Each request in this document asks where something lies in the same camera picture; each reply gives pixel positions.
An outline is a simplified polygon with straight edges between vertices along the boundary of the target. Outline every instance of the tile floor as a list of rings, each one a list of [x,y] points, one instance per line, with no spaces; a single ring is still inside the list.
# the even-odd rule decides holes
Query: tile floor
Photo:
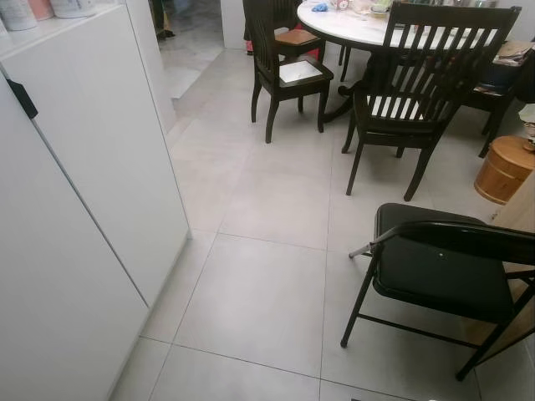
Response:
[[[223,50],[221,6],[214,0],[174,0],[166,11],[176,36],[158,44],[171,97],[179,99]]]
[[[362,72],[357,60],[354,76]],[[341,101],[335,93],[328,107]],[[352,196],[347,119],[316,130],[317,97],[281,104],[263,142],[269,97],[250,122],[252,59],[226,50],[176,102],[167,137],[192,228],[141,334],[114,401],[480,400],[476,375],[454,372],[464,348],[358,321],[339,346],[368,261],[346,252],[372,236],[376,208],[402,202],[417,152],[367,147]],[[412,205],[489,221],[497,206],[472,183],[483,116],[462,109]],[[370,291],[365,312],[462,337],[455,317]]]

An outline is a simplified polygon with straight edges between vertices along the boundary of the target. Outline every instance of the shelf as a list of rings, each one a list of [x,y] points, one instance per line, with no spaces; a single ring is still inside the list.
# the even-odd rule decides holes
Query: shelf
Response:
[[[46,38],[54,36],[66,29],[71,29],[90,18],[98,17],[102,13],[123,7],[115,3],[97,4],[97,12],[90,17],[81,18],[57,18],[52,17],[39,21],[37,27],[25,31],[10,31],[7,35],[0,36],[0,60],[13,55],[25,48],[33,46]]]

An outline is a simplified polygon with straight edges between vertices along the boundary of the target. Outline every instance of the black cabinet handle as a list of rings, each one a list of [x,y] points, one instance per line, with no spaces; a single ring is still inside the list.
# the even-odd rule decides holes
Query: black cabinet handle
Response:
[[[13,91],[15,96],[17,97],[20,105],[23,106],[23,110],[26,115],[30,119],[33,119],[38,114],[38,111],[35,108],[35,104],[33,104],[33,101],[30,98],[28,92],[26,92],[24,85],[12,81],[11,79],[8,79],[8,84],[11,87],[11,90]]]

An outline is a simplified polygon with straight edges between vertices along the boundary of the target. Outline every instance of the white marble tabletop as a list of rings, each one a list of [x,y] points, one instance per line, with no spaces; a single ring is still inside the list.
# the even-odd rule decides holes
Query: white marble tabletop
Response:
[[[313,12],[312,8],[319,3],[327,3],[329,9],[326,12]],[[353,9],[336,10],[330,4],[329,0],[306,0],[298,7],[298,18],[307,27],[315,31],[321,36],[321,33],[331,37],[331,41],[343,45],[349,45],[353,48],[369,49],[374,46],[382,46],[385,40],[386,27],[388,25],[388,18],[374,18],[367,12],[357,13]],[[431,48],[435,48],[440,40],[443,28],[437,31]],[[390,46],[398,46],[400,43],[402,29],[395,29],[392,34]],[[464,38],[468,31],[463,35],[463,39],[458,43],[459,48],[464,43]],[[490,35],[487,42],[490,42],[493,33]],[[405,42],[405,47],[412,45],[415,33],[413,29]],[[449,48],[453,41],[454,35],[451,34],[448,38],[444,48]],[[418,48],[424,46],[427,40],[427,32],[425,31],[418,43]]]

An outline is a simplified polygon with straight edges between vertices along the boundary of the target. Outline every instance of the wooden stool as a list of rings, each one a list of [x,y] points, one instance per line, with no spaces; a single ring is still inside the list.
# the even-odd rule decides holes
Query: wooden stool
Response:
[[[523,148],[525,138],[502,136],[492,141],[474,187],[490,201],[505,205],[535,169],[535,154]]]

